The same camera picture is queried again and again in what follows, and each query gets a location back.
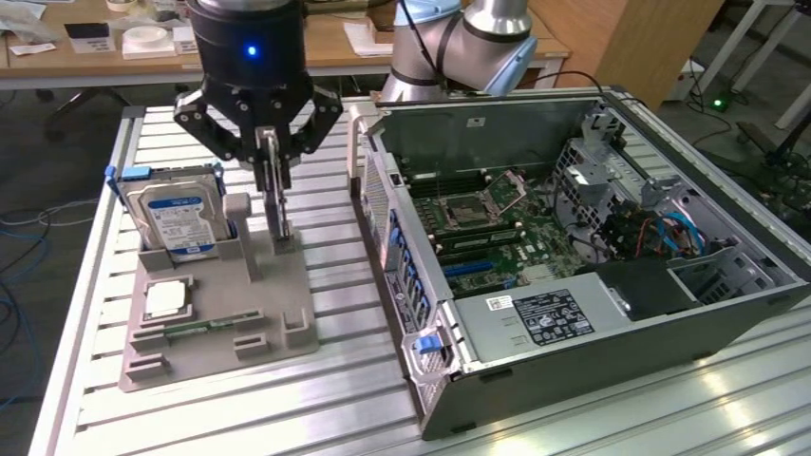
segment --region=blue latch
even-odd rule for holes
[[[140,181],[152,176],[151,166],[130,166],[122,170],[123,181]]]
[[[436,334],[428,334],[418,339],[415,348],[419,354],[438,352],[443,349],[443,341]]]
[[[396,238],[400,236],[400,229],[395,226],[392,229],[392,235],[390,236],[390,244],[396,242]]]

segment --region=paper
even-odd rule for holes
[[[368,30],[367,24],[343,23],[343,31],[352,45],[352,50],[362,57],[376,57],[380,55],[392,55],[394,45],[379,45]]]
[[[51,43],[46,43],[44,45],[34,45],[34,46],[11,46],[10,49],[14,52],[14,55],[28,55],[28,54],[39,54],[47,50],[56,49]]]
[[[46,6],[39,5],[36,3],[28,2],[7,2],[6,0],[0,0],[0,8],[7,6],[20,6],[26,10],[28,10],[38,19],[42,19],[42,15],[46,13]],[[0,19],[0,30],[11,30],[12,27]]]

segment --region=sticker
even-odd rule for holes
[[[497,242],[498,240],[505,240],[505,239],[513,239],[518,233],[519,233],[518,231],[510,231],[507,233],[497,233],[491,236],[491,242]]]
[[[200,217],[203,199],[155,199],[147,204],[166,249],[174,254],[199,254],[215,248],[212,225]]]
[[[489,297],[487,298],[487,307],[491,308],[491,311],[501,311],[502,309],[507,309],[509,307],[513,307],[513,297],[509,295],[498,296],[498,297]]]
[[[39,54],[40,52],[46,52],[47,50],[56,49],[51,43],[46,43],[44,45],[32,45],[32,46],[11,46],[10,49],[14,52],[14,55],[28,55],[28,54]]]
[[[533,341],[545,346],[595,332],[570,290],[513,301]]]

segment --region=power supply label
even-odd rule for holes
[[[513,304],[533,341],[541,346],[595,332],[570,290],[514,299]]]

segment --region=hard drive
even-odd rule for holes
[[[216,256],[216,242],[232,237],[219,163],[128,167],[115,185],[146,250],[167,249],[174,262]]]

